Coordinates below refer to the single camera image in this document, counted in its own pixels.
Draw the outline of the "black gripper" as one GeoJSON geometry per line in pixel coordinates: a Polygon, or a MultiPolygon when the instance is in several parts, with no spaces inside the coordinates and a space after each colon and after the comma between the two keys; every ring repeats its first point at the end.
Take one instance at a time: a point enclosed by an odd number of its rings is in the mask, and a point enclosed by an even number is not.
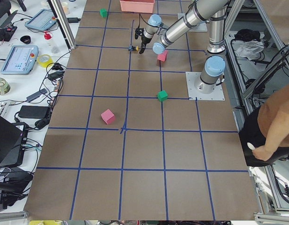
{"type": "Polygon", "coordinates": [[[139,50],[139,54],[143,54],[143,50],[146,49],[146,45],[149,43],[149,38],[146,36],[141,37],[141,49],[139,50]]]}

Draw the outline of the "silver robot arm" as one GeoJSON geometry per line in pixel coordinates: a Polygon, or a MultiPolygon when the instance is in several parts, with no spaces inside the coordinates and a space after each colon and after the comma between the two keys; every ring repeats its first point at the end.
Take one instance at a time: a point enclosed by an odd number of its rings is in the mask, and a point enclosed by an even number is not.
{"type": "Polygon", "coordinates": [[[210,55],[222,56],[226,51],[224,29],[227,18],[229,0],[194,0],[187,12],[169,27],[166,26],[159,15],[152,14],[145,28],[138,27],[135,39],[141,37],[140,54],[144,53],[155,34],[157,41],[153,44],[154,53],[164,53],[165,49],[186,33],[192,33],[196,27],[204,22],[209,22],[209,37],[207,52],[210,55]]]}

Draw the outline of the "person's bare forearm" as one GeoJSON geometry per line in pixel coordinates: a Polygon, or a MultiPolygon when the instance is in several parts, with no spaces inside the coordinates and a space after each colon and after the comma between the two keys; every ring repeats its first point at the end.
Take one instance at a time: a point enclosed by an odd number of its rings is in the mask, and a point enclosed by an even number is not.
{"type": "Polygon", "coordinates": [[[261,106],[258,125],[266,138],[265,144],[289,147],[289,84],[274,92],[261,106]]]}

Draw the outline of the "person's bare hand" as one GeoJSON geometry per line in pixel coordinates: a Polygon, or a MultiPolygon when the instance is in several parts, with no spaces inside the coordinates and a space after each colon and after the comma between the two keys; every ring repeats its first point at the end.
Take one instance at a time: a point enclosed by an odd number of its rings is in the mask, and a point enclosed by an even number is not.
{"type": "Polygon", "coordinates": [[[270,145],[262,145],[252,150],[252,154],[256,159],[267,161],[275,153],[276,148],[270,145]]]}

